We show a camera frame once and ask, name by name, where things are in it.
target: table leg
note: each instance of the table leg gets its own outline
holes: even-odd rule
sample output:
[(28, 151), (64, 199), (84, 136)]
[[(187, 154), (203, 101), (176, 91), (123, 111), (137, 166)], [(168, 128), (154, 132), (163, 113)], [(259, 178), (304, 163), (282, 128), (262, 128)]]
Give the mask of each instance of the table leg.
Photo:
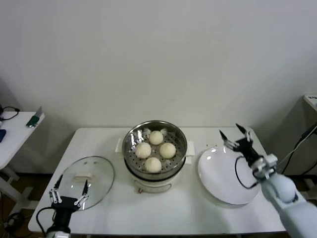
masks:
[(15, 173), (13, 169), (10, 168), (10, 166), (6, 166), (1, 171), (9, 176), (8, 183), (12, 183), (12, 181), (18, 181), (20, 179), (20, 177)]
[(0, 190), (16, 203), (20, 203), (22, 205), (27, 206), (30, 202), (27, 199), (27, 197), (24, 197), (21, 193), (19, 193), (7, 181), (5, 181), (2, 178), (0, 178)]
[(35, 210), (38, 204), (38, 201), (30, 201), (27, 198), (32, 191), (32, 187), (26, 187), (21, 194), (16, 189), (14, 189), (7, 181), (0, 178), (0, 190), (16, 202), (10, 214), (19, 212), (21, 209)]

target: wire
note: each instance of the wire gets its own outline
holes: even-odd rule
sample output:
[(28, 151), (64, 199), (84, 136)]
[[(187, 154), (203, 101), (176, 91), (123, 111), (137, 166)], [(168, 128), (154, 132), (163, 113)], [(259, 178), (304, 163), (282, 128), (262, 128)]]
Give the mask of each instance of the wire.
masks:
[(44, 207), (44, 208), (40, 209), (40, 210), (38, 211), (38, 213), (36, 214), (36, 222), (38, 223), (39, 227), (41, 228), (41, 231), (42, 231), (44, 237), (46, 237), (46, 233), (45, 233), (45, 231), (44, 231), (43, 226), (41, 225), (41, 223), (40, 223), (40, 221), (39, 221), (39, 214), (40, 214), (40, 212), (42, 212), (42, 211), (44, 211), (44, 210), (49, 210), (49, 209), (53, 209), (53, 208), (52, 208), (52, 207)]
[(296, 146), (296, 148), (295, 148), (294, 150), (292, 150), (291, 152), (289, 152), (289, 153), (279, 162), (279, 165), (280, 165), (281, 163), (283, 163), (283, 161), (286, 160), (287, 157), (288, 157), (290, 154), (292, 154), (293, 152), (295, 152), (295, 151), (298, 149), (298, 147), (300, 147), (301, 144), (302, 144), (311, 134), (313, 134), (313, 132), (314, 132), (316, 129), (317, 129), (317, 126), (315, 126), (315, 128), (305, 137), (305, 139), (303, 139), (303, 140)]
[(7, 107), (4, 107), (2, 108), (3, 110), (5, 110), (6, 108), (12, 108), (16, 111), (16, 114), (13, 115), (12, 117), (10, 118), (0, 118), (0, 120), (11, 120), (12, 118), (16, 117), (17, 115), (19, 115), (19, 112), (20, 112), (20, 109), (19, 108), (14, 108), (14, 107), (11, 107), (11, 106), (7, 106)]
[(301, 143), (301, 139), (299, 141), (297, 141), (296, 145), (294, 146), (293, 152), (291, 153), (291, 156), (289, 157), (286, 166), (284, 167), (283, 171), (281, 172), (281, 174), (283, 174), (285, 172), (285, 170), (287, 169), (289, 162), (291, 162), (292, 156), (295, 152), (296, 147), (298, 146), (298, 144)]
[[(1, 193), (1, 220), (2, 220), (3, 224), (7, 223), (10, 219), (13, 219), (14, 221), (16, 221), (16, 219), (14, 219), (14, 216), (16, 216), (16, 215), (22, 216), (23, 217), (22, 222), (23, 222), (24, 216), (22, 213), (13, 213), (10, 216), (8, 216), (8, 218), (6, 220), (3, 219), (3, 207), (4, 207), (4, 205), (3, 205), (3, 193), (1, 191), (0, 191), (0, 193)], [(27, 238), (33, 234), (33, 232), (31, 232), (31, 233), (27, 234), (26, 236), (19, 237), (19, 236), (16, 236), (15, 234), (13, 234), (13, 232), (9, 230), (8, 226), (4, 226), (4, 230), (6, 232), (8, 232), (9, 236), (11, 235), (15, 238)]]
[(239, 156), (239, 157), (236, 159), (236, 163), (234, 164), (234, 171), (235, 171), (235, 173), (236, 173), (236, 177), (237, 177), (239, 183), (240, 183), (245, 189), (252, 189), (252, 188), (254, 188), (256, 185), (258, 185), (258, 182), (255, 182), (255, 183), (252, 184), (250, 187), (247, 187), (247, 186), (245, 186), (245, 185), (241, 182), (241, 180), (240, 180), (240, 178), (239, 178), (239, 176), (238, 176), (237, 163), (238, 163), (238, 160), (241, 159), (241, 158), (244, 158), (244, 157), (243, 157), (243, 156)]
[(306, 170), (306, 171), (303, 172), (301, 175), (304, 175), (304, 174), (308, 173), (310, 170), (312, 170), (313, 168), (315, 168), (316, 165), (317, 165), (317, 161), (314, 163), (313, 166), (310, 167), (310, 169)]

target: white table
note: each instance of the white table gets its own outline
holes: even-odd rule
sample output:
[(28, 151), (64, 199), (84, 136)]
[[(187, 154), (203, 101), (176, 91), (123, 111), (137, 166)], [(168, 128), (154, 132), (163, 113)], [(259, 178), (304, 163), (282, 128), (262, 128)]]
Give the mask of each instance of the white table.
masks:
[[(15, 115), (16, 112), (4, 112), (1, 117), (10, 118)], [(19, 193), (15, 190), (10, 183), (13, 180), (19, 180), (19, 176), (9, 167), (7, 164), (11, 161), (16, 152), (21, 148), (24, 142), (37, 128), (28, 128), (26, 123), (31, 119), (35, 112), (19, 112), (19, 114), (10, 119), (4, 120), (0, 129), (6, 130), (2, 142), (0, 143), (0, 170), (9, 176), (9, 180), (5, 181), (0, 178), (0, 190), (16, 202), (11, 213), (18, 212), (22, 208), (35, 209), (37, 201), (30, 201), (27, 199), (32, 191), (32, 187), (27, 187), (23, 193)], [(44, 114), (41, 116), (38, 124), (44, 119)]]
[[(284, 231), (279, 215), (266, 201), (262, 192), (249, 204), (233, 206), (210, 195), (197, 173), (200, 153), (213, 144), (222, 144), (221, 129), (234, 140), (242, 134), (234, 127), (181, 128), (187, 140), (194, 141), (196, 155), (191, 165), (185, 165), (177, 184), (159, 194), (138, 194), (123, 156), (115, 153), (119, 138), (129, 128), (81, 128), (72, 138), (38, 207), (28, 225), (40, 232), (35, 214), (50, 206), (49, 190), (65, 168), (86, 156), (103, 156), (113, 163), (116, 178), (110, 193), (96, 206), (76, 212), (70, 221), (73, 234), (91, 235), (209, 235), (243, 234)], [(252, 131), (254, 148), (265, 154)], [(44, 229), (52, 225), (53, 212), (43, 211), (40, 220)]]

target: phone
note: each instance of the phone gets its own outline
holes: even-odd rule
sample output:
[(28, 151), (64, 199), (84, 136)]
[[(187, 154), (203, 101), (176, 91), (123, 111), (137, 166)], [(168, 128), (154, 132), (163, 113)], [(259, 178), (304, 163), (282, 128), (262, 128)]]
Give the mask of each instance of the phone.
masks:
[(4, 138), (4, 136), (5, 136), (5, 134), (6, 134), (6, 130), (0, 130), (0, 143), (2, 142), (2, 140), (3, 140), (3, 138)]

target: cable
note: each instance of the cable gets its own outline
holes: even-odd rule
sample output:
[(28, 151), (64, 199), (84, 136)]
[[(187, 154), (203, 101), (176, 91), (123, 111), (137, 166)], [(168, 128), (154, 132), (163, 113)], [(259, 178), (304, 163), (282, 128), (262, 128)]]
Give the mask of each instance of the cable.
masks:
[(236, 163), (234, 164), (234, 171), (235, 171), (235, 173), (236, 173), (236, 177), (237, 177), (239, 183), (240, 183), (245, 189), (252, 189), (252, 188), (254, 188), (256, 185), (258, 185), (258, 182), (255, 182), (255, 183), (252, 184), (250, 187), (247, 187), (247, 186), (245, 186), (245, 185), (241, 182), (241, 180), (240, 180), (240, 178), (239, 178), (239, 176), (238, 176), (237, 163), (238, 163), (238, 160), (241, 159), (241, 158), (244, 158), (244, 157), (243, 157), (243, 156), (239, 156), (239, 157), (236, 159)]
[(39, 227), (41, 228), (41, 231), (42, 231), (44, 237), (46, 237), (46, 233), (45, 233), (45, 231), (44, 231), (43, 226), (41, 225), (41, 223), (40, 223), (40, 221), (39, 221), (39, 214), (40, 214), (40, 212), (42, 212), (42, 211), (44, 211), (44, 210), (49, 210), (49, 209), (53, 209), (53, 208), (52, 208), (52, 207), (44, 207), (44, 208), (40, 209), (40, 210), (38, 211), (38, 213), (36, 214), (36, 222), (38, 223)]
[(316, 129), (317, 129), (317, 125), (316, 125), (315, 128), (305, 137), (305, 139), (303, 139), (303, 140), (296, 146), (296, 148), (295, 148), (294, 150), (292, 150), (291, 152), (289, 152), (289, 153), (279, 162), (279, 165), (282, 164), (282, 162), (283, 162), (284, 160), (286, 160), (287, 157), (288, 157), (290, 154), (292, 154), (293, 152), (295, 152), (295, 151), (298, 149), (298, 147), (300, 147), (301, 144), (302, 144), (311, 134), (314, 133), (314, 131), (315, 131)]
[(19, 115), (19, 112), (20, 112), (20, 109), (19, 108), (14, 108), (14, 107), (11, 107), (11, 106), (7, 106), (7, 107), (4, 107), (2, 108), (3, 110), (5, 110), (6, 108), (12, 108), (16, 111), (16, 114), (13, 115), (12, 117), (10, 118), (1, 118), (0, 120), (11, 120), (12, 118), (16, 117), (17, 115)]
[(301, 175), (304, 175), (304, 174), (308, 173), (310, 170), (312, 170), (313, 168), (315, 168), (316, 165), (317, 165), (317, 161), (314, 163), (313, 166), (310, 167), (310, 169), (306, 170), (306, 171), (303, 172)]
[(21, 225), (23, 224), (23, 221), (24, 221), (25, 217), (23, 216), (22, 213), (13, 213), (13, 214), (11, 214), (10, 216), (8, 216), (8, 218), (7, 218), (6, 220), (4, 220), (4, 219), (3, 219), (3, 207), (4, 207), (4, 205), (3, 205), (3, 193), (2, 193), (2, 192), (0, 192), (0, 193), (1, 193), (1, 220), (2, 220), (3, 224), (4, 224), (4, 223), (8, 223), (9, 220), (11, 220), (11, 219), (14, 220), (13, 225), (11, 225), (11, 226), (9, 226), (9, 225), (4, 226), (4, 230), (5, 230), (6, 232), (8, 232), (9, 236), (11, 235), (11, 236), (13, 236), (13, 237), (15, 237), (15, 238), (27, 238), (27, 237), (29, 237), (30, 235), (32, 235), (33, 232), (31, 232), (30, 234), (27, 234), (26, 236), (19, 237), (19, 236), (16, 236), (16, 235), (13, 233), (13, 232), (15, 232), (15, 229), (18, 229), (18, 228), (21, 227)]
[(284, 174), (285, 170), (287, 169), (289, 162), (291, 162), (292, 156), (295, 152), (296, 147), (299, 145), (299, 143), (301, 143), (301, 139), (299, 141), (297, 141), (296, 145), (294, 146), (293, 152), (291, 153), (291, 156), (289, 157), (286, 166), (284, 167), (283, 171), (281, 172), (281, 174)]

